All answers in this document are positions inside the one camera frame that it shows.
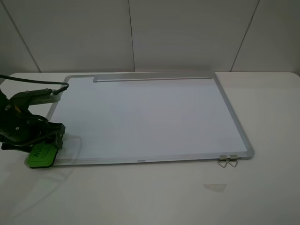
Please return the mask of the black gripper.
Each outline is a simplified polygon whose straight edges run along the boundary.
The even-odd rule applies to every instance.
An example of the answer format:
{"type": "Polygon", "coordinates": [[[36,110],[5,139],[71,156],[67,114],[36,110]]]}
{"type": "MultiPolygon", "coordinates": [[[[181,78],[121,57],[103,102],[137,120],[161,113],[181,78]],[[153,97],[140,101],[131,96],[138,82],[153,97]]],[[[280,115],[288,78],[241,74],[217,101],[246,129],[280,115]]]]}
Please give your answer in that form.
{"type": "Polygon", "coordinates": [[[28,109],[14,105],[0,93],[0,143],[2,150],[30,153],[40,143],[62,149],[65,126],[50,122],[47,118],[32,114],[28,109]]]}

